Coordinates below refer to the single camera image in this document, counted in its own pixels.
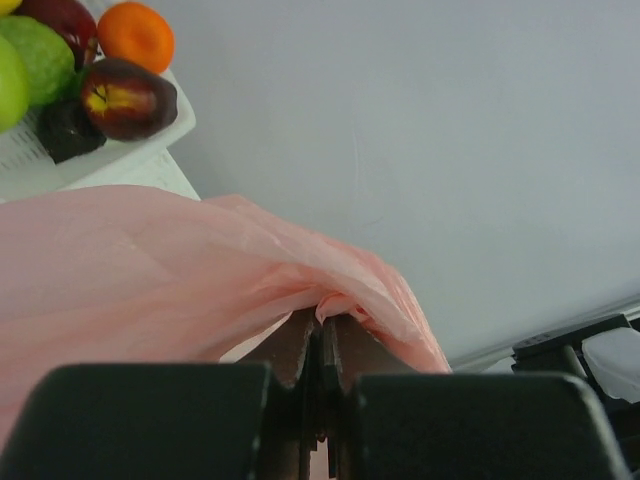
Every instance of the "white wall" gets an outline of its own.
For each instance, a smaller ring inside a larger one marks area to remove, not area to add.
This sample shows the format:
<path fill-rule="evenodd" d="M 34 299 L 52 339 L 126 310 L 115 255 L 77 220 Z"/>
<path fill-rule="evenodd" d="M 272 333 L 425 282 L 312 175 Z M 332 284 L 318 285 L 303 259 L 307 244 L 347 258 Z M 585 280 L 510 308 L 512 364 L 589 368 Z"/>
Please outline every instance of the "white wall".
<path fill-rule="evenodd" d="M 407 277 L 452 359 L 640 292 L 635 0 L 151 0 L 174 148 Z"/>

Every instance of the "pink plastic bag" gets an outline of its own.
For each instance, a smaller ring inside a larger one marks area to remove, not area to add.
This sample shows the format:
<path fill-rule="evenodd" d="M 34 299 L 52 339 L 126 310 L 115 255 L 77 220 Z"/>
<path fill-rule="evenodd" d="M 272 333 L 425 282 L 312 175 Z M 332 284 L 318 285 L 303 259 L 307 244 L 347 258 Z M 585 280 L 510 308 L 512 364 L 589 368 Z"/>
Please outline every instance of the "pink plastic bag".
<path fill-rule="evenodd" d="M 241 197 L 98 187 L 0 206 L 0 445 L 77 362 L 217 361 L 293 310 L 348 312 L 422 371 L 449 367 L 403 278 Z"/>

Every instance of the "fruit tray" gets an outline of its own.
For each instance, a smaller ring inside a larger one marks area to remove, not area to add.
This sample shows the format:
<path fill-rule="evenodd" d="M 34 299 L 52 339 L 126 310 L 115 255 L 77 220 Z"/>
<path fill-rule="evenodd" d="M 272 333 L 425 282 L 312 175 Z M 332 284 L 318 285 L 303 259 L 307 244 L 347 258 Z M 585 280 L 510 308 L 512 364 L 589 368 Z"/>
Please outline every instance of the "fruit tray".
<path fill-rule="evenodd" d="M 98 19 L 114 2 L 82 0 Z M 107 141 L 98 150 L 55 165 L 35 136 L 36 111 L 30 111 L 13 129 L 0 134 L 0 201 L 18 200 L 56 190 L 81 186 L 86 177 L 109 169 L 130 168 L 144 162 L 183 137 L 196 125 L 191 104 L 170 71 L 163 75 L 178 91 L 178 118 L 155 136 L 138 142 Z"/>

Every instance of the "red apple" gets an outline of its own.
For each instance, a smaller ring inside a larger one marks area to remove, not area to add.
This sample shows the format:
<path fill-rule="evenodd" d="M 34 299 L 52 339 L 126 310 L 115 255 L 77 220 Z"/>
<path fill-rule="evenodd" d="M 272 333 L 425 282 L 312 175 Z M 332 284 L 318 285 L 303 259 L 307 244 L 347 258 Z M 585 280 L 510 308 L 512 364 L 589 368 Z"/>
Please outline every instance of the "red apple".
<path fill-rule="evenodd" d="M 121 58 L 107 57 L 89 66 L 81 96 L 91 122 L 114 140 L 148 138 L 178 116 L 176 87 Z"/>
<path fill-rule="evenodd" d="M 98 50 L 96 22 L 77 0 L 22 0 L 14 12 L 54 30 L 65 39 L 76 60 L 76 70 L 93 62 Z"/>

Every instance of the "orange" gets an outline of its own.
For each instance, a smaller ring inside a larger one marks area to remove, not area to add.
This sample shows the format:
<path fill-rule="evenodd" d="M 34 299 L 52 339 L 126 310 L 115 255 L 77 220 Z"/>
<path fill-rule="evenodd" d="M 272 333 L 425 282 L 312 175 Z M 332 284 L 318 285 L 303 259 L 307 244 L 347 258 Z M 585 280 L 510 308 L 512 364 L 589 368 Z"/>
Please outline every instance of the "orange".
<path fill-rule="evenodd" d="M 98 41 L 107 57 L 129 60 L 154 73 L 164 72 L 175 51 L 167 21 L 138 2 L 117 3 L 98 22 Z"/>

